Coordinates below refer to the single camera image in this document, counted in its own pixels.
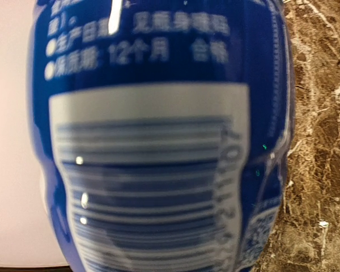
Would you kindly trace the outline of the clear bottle blue label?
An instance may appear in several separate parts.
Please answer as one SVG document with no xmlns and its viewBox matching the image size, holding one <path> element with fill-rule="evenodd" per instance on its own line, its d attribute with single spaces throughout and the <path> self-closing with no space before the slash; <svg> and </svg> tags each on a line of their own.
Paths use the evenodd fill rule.
<svg viewBox="0 0 340 272">
<path fill-rule="evenodd" d="M 36 1 L 32 142 L 73 271 L 250 271 L 294 132 L 282 1 Z"/>
</svg>

